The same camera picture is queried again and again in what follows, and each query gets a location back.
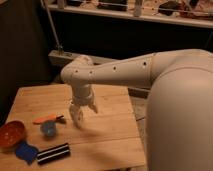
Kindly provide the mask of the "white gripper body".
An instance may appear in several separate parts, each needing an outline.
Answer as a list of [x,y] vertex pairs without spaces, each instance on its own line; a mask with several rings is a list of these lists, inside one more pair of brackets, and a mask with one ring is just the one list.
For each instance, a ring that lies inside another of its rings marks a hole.
[[94,92],[90,84],[72,86],[71,105],[74,107],[92,106],[94,104]]

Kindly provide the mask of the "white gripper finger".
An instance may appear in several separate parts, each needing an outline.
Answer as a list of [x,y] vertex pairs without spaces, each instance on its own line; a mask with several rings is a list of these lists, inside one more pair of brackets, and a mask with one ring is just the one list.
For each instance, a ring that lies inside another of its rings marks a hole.
[[69,113],[71,115],[74,125],[77,128],[80,128],[83,122],[83,112],[81,108],[79,106],[71,105],[69,107]]
[[97,108],[97,105],[95,103],[89,104],[89,108],[91,110],[93,110],[95,113],[98,113],[98,108]]

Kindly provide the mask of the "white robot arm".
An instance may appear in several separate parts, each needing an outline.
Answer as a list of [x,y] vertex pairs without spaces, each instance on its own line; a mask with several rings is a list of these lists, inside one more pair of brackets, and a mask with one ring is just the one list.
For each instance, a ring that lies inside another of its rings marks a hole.
[[213,52],[165,51],[101,65],[81,55],[61,77],[72,88],[75,123],[83,106],[96,107],[93,84],[147,88],[148,171],[213,171]]

